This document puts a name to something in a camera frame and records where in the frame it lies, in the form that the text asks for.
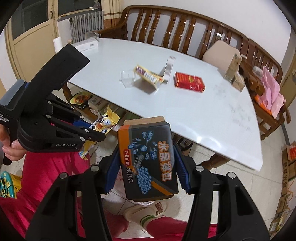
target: white cylinder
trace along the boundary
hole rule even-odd
[[[56,53],[59,52],[62,48],[63,48],[62,38],[58,37],[58,38],[54,39],[54,49],[55,49]]]

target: beige cushion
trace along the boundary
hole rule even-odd
[[[205,52],[202,60],[226,72],[234,54],[240,56],[239,50],[218,40]]]

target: table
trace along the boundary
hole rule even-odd
[[[239,92],[216,67],[170,49],[119,39],[101,38],[98,44],[83,52],[90,63],[70,83],[143,118],[164,116],[172,132],[217,153],[213,159],[222,156],[261,169],[260,132],[247,88]],[[121,71],[137,64],[163,72],[169,56],[176,57],[171,79],[157,91],[144,80],[132,88],[119,81]],[[204,92],[176,88],[176,71],[201,77]]]

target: hand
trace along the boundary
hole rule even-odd
[[[20,145],[18,140],[15,140],[10,145],[10,137],[5,126],[0,124],[0,141],[3,144],[2,150],[5,156],[12,161],[18,161],[24,157],[26,150]]]

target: radiator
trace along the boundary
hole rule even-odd
[[[93,10],[70,18],[73,43],[85,40],[85,34],[104,29],[104,12]]]

